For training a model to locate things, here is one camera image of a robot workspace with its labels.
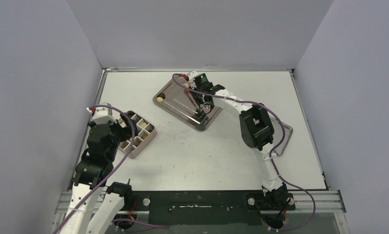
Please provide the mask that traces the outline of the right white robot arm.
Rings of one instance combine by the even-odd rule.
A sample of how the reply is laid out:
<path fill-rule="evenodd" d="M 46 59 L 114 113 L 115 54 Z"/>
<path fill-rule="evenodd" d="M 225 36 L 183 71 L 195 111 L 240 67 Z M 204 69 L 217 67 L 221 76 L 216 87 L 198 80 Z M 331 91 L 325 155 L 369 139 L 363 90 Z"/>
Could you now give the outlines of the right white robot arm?
<path fill-rule="evenodd" d="M 267 110 L 244 103 L 224 86 L 210 82 L 205 73 L 190 72 L 187 80 L 187 87 L 197 103 L 219 107 L 239 119 L 242 140 L 256 156 L 265 205 L 274 210 L 291 208 L 294 199 L 272 163 L 270 150 L 275 128 Z"/>

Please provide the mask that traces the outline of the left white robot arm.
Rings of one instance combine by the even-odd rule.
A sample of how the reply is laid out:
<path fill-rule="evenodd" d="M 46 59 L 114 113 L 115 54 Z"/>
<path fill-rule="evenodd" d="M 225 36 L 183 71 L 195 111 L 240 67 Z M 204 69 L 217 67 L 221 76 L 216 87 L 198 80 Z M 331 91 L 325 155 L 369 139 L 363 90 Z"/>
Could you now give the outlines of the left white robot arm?
<path fill-rule="evenodd" d="M 64 220 L 54 230 L 56 234 L 102 234 L 119 209 L 133 205 L 131 186 L 114 182 L 108 187 L 108 200 L 104 201 L 96 217 L 93 211 L 106 181 L 115 171 L 113 162 L 117 149 L 138 135 L 137 123 L 127 114 L 121 120 L 103 109 L 95 112 L 89 123 L 87 148 L 76 166 L 70 204 Z"/>

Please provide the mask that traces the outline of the metal tin lid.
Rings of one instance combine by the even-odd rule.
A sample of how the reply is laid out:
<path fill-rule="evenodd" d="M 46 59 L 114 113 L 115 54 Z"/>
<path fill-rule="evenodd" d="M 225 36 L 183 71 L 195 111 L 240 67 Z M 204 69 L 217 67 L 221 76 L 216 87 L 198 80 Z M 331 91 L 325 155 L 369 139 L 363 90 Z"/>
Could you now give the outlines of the metal tin lid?
<path fill-rule="evenodd" d="M 279 124 L 279 121 L 275 117 L 270 117 L 270 120 L 274 128 L 273 144 L 278 144 L 282 137 L 284 137 L 281 144 L 274 150 L 274 153 L 277 156 L 282 156 L 292 136 L 293 128 L 290 125 L 287 125 L 286 123 L 282 122 L 282 126 L 285 130 L 285 134 L 283 134 L 282 127 Z"/>

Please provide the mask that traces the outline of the steel chocolate tray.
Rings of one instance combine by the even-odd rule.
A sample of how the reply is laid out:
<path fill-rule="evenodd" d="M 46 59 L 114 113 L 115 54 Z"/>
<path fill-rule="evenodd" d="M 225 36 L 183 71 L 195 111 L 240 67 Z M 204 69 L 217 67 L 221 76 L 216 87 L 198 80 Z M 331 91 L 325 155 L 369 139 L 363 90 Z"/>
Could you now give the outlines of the steel chocolate tray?
<path fill-rule="evenodd" d="M 156 98 L 160 93 L 165 94 L 163 103 L 158 103 Z M 176 117 L 197 131 L 205 131 L 221 113 L 221 108 L 213 108 L 210 113 L 201 113 L 192 94 L 170 80 L 153 97 L 153 103 L 162 110 Z"/>

